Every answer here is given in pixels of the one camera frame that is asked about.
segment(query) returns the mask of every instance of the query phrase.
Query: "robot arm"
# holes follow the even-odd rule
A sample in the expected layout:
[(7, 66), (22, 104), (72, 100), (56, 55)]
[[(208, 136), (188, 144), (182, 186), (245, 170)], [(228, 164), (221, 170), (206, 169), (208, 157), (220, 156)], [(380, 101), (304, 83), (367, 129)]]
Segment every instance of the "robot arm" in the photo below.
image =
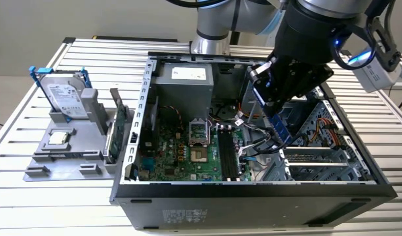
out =
[[(332, 60), (353, 71), (367, 91), (391, 86), (400, 74), (400, 53), (389, 33), (395, 0), (166, 1), (198, 8), (197, 36), (190, 44), (190, 52), (197, 54), (228, 54), (228, 32), (259, 33), (265, 25), (272, 26), (276, 8), (285, 10), (267, 62), (248, 69), (268, 116), (333, 75), (327, 66)], [(381, 26), (377, 17), (385, 8)], [(340, 50), (351, 34), (367, 42), (368, 49), (347, 62)]]
[[(377, 16), (387, 6), (383, 27)], [(268, 63), (248, 71), (268, 116), (333, 75), (327, 66), (332, 60), (353, 71), (367, 91), (393, 84), (400, 53), (389, 34), (392, 6), (393, 0), (288, 1)], [(340, 49), (352, 33), (368, 43), (368, 49), (345, 62)]]

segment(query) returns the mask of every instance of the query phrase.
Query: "open computer tower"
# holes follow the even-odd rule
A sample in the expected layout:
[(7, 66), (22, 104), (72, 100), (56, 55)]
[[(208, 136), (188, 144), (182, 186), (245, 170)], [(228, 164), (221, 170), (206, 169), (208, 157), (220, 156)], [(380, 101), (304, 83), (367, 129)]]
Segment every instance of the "open computer tower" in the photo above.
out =
[(149, 53), (110, 195), (137, 230), (331, 227), (396, 196), (325, 83), (264, 116), (261, 60)]

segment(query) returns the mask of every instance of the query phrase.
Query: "motherboard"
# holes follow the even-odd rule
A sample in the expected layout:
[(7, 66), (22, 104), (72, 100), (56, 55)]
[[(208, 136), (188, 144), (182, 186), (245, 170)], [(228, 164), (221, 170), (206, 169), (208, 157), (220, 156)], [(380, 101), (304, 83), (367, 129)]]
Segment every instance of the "motherboard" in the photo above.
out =
[[(181, 131), (173, 126), (160, 124), (157, 150), (145, 154), (141, 159), (141, 181), (226, 181), (226, 169), (236, 170), (240, 181), (251, 180), (248, 167), (245, 166), (243, 172), (236, 168), (236, 152), (243, 145), (241, 130), (232, 128), (228, 132), (230, 140), (222, 140), (218, 138), (218, 127), (208, 125), (204, 128), (209, 140), (206, 147), (189, 144), (188, 129)], [(202, 133), (200, 125), (192, 129), (194, 134)], [(222, 153), (229, 153), (225, 158), (232, 158), (230, 166), (221, 162)]]

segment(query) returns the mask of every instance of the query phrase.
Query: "aluminum extrusion table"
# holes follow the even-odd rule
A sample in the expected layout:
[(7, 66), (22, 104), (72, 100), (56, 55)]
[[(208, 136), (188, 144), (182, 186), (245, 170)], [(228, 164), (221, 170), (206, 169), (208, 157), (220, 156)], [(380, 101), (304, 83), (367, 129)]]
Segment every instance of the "aluminum extrusion table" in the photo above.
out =
[[(48, 66), (62, 70), (85, 66), (104, 106), (114, 107), (109, 88), (118, 88), (124, 104), (134, 108), (148, 51), (186, 53), (188, 44), (76, 39), (73, 43), (62, 43)], [(230, 47), (235, 56), (265, 57), (269, 51), (265, 47)], [(365, 93), (352, 72), (333, 63), (329, 66), (335, 75), (328, 86), (397, 198), (333, 229), (157, 231), (154, 234), (303, 235), (307, 232), (319, 236), (402, 236), (402, 112), (384, 92)], [(22, 171), (49, 124), (48, 112), (46, 99), (33, 85), (0, 131), (0, 235), (148, 234), (136, 232), (121, 208), (110, 206), (112, 180), (22, 181)]]

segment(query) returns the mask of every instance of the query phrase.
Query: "white label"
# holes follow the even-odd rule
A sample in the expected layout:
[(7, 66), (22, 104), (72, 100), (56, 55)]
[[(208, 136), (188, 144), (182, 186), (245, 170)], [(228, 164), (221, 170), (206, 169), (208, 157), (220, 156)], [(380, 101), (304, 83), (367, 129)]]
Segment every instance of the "white label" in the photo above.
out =
[(241, 119), (237, 119), (237, 120), (235, 121), (235, 125), (236, 125), (236, 126), (240, 126), (243, 123), (244, 123), (244, 121), (243, 121)]
[(206, 219), (205, 209), (170, 209), (162, 210), (164, 223), (202, 223)]
[(244, 115), (244, 113), (243, 113), (241, 111), (239, 111), (237, 114), (236, 114), (236, 117), (237, 117), (237, 118), (241, 118), (243, 115)]
[(70, 85), (52, 84), (48, 85), (48, 88), (61, 113), (68, 115), (70, 118), (85, 118), (86, 112), (74, 87)]
[(174, 67), (172, 69), (172, 79), (206, 80), (206, 70), (204, 68)]

